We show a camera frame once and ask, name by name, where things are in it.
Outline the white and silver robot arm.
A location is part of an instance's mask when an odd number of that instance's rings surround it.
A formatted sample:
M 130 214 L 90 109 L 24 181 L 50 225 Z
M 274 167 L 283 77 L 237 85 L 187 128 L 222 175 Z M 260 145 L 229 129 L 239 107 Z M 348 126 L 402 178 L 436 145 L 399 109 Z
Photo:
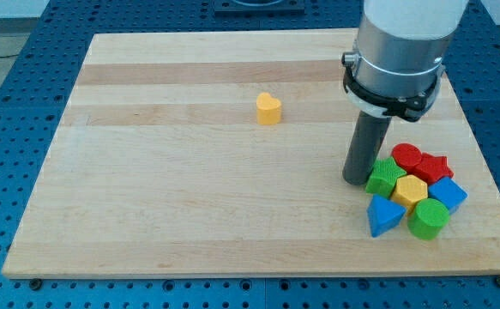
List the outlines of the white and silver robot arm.
M 443 56 L 467 0 L 364 0 L 352 50 L 341 57 L 349 100 L 375 118 L 418 121 L 434 104 Z

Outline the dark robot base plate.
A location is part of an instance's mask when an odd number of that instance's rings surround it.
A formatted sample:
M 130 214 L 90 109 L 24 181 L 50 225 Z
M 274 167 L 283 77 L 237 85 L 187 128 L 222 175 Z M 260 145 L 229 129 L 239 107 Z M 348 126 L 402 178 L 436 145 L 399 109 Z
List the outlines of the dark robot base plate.
M 305 0 L 213 0 L 216 15 L 304 13 Z

